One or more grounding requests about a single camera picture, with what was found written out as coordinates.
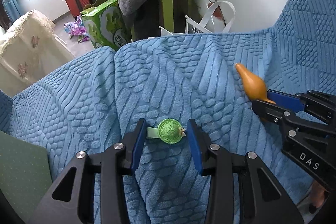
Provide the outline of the person right hand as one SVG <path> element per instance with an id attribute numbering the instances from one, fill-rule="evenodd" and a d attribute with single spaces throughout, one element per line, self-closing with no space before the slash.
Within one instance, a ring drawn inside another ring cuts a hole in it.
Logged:
<path id="1" fill-rule="evenodd" d="M 310 205 L 309 212 L 314 214 L 328 198 L 329 192 L 317 181 L 313 181 L 311 184 L 311 191 L 309 194 Z"/>

